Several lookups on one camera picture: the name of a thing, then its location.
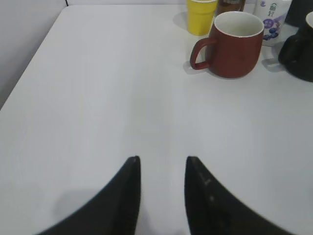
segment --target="brown bottle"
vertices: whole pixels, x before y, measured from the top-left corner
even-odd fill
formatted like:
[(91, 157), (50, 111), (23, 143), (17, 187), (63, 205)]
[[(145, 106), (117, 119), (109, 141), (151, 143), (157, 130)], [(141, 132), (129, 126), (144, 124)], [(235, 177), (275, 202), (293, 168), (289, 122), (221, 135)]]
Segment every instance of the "brown bottle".
[(216, 15), (226, 11), (243, 11), (246, 0), (219, 0)]

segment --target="black mug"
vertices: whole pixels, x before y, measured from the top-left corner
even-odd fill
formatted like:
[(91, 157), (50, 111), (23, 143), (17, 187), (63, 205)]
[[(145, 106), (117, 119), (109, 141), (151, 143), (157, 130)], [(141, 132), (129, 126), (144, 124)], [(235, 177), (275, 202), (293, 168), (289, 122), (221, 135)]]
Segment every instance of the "black mug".
[(305, 22), (305, 17), (313, 11), (313, 0), (293, 0), (289, 8), (286, 22), (299, 27)]
[(313, 12), (298, 32), (286, 40), (278, 60), (294, 76), (313, 82)]

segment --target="white container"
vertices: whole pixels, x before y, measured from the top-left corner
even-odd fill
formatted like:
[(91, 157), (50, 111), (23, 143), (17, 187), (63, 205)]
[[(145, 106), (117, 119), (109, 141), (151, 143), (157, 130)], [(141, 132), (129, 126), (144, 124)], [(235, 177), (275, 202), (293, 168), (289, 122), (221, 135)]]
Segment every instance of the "white container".
[(277, 43), (292, 0), (257, 0), (254, 15), (264, 23), (263, 45)]

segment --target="mug rim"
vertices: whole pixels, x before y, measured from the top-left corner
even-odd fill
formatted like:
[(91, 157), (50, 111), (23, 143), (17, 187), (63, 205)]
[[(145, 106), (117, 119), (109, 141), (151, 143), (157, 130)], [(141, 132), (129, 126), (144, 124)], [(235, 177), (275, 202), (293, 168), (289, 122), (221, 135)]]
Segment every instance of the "mug rim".
[(307, 14), (305, 21), (311, 28), (313, 28), (313, 11)]
[[(259, 32), (255, 33), (255, 34), (247, 35), (247, 36), (238, 36), (238, 35), (233, 35), (233, 34), (226, 33), (226, 32), (224, 32), (224, 31), (222, 31), (221, 29), (219, 29), (219, 28), (216, 26), (216, 24), (215, 24), (215, 23), (216, 23), (216, 20), (218, 20), (218, 18), (219, 18), (220, 16), (225, 15), (225, 14), (244, 14), (244, 15), (253, 17), (253, 18), (257, 19), (257, 20), (261, 23), (262, 29), (261, 29)], [(223, 33), (223, 34), (226, 34), (226, 35), (228, 35), (228, 36), (231, 36), (231, 37), (235, 37), (235, 38), (251, 38), (251, 37), (254, 37), (254, 36), (259, 35), (260, 33), (262, 33), (262, 32), (264, 31), (264, 23), (263, 23), (263, 21), (262, 21), (259, 17), (255, 16), (255, 15), (252, 15), (252, 14), (250, 14), (250, 13), (244, 12), (244, 11), (227, 11), (227, 12), (223, 12), (223, 13), (219, 14), (219, 15), (215, 18), (215, 20), (214, 20), (214, 26), (216, 27), (216, 29), (217, 29), (219, 32), (221, 32), (221, 33)]]
[(206, 0), (206, 1), (201, 1), (201, 0), (191, 0), (191, 1), (194, 1), (194, 2), (200, 2), (200, 3), (209, 3), (209, 2), (214, 2), (214, 1), (217, 1), (217, 0)]

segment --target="white table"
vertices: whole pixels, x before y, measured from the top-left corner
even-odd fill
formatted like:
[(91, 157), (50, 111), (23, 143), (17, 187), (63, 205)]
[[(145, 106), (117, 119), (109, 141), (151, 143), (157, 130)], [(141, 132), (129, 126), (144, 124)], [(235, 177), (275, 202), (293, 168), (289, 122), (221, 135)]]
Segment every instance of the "white table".
[[(66, 8), (0, 111), (0, 234), (34, 234), (142, 161), (138, 235), (188, 235), (195, 155), (277, 225), (313, 234), (313, 84), (268, 66), (227, 80), (188, 67), (183, 5)], [(284, 27), (281, 40), (296, 28)]]

